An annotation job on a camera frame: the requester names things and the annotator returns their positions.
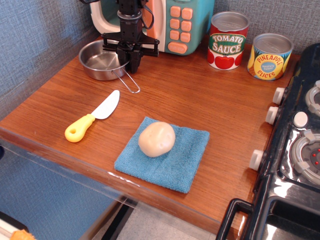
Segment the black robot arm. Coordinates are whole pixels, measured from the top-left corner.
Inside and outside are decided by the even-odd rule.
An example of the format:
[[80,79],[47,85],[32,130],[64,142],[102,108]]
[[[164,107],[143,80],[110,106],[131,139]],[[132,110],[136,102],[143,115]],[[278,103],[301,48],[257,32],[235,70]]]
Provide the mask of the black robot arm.
[[150,29],[154,21],[147,26],[142,10],[151,10],[147,0],[117,0],[119,32],[102,33],[103,49],[117,53],[120,64],[128,64],[127,70],[135,74],[143,56],[158,57],[160,41],[143,33],[143,28]]

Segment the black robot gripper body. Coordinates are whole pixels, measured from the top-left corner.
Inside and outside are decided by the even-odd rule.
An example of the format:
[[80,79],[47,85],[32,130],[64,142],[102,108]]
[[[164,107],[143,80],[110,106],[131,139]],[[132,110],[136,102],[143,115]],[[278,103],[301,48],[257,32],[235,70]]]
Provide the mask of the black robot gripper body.
[[104,50],[116,52],[120,49],[125,53],[138,50],[143,56],[159,55],[160,41],[143,33],[144,21],[141,12],[134,15],[118,12],[117,16],[120,20],[120,31],[101,35]]

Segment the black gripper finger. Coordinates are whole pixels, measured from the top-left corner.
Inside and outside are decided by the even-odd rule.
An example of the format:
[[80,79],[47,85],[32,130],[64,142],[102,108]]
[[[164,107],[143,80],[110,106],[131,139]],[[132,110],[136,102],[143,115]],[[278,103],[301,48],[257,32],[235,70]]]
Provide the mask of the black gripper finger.
[[116,53],[117,53],[117,57],[118,57],[118,60],[119,60],[119,63],[121,66],[124,66],[130,62],[129,52],[130,51],[128,48],[124,48],[122,46],[117,47]]
[[141,50],[133,50],[129,53],[130,72],[135,74],[140,66],[144,53]]

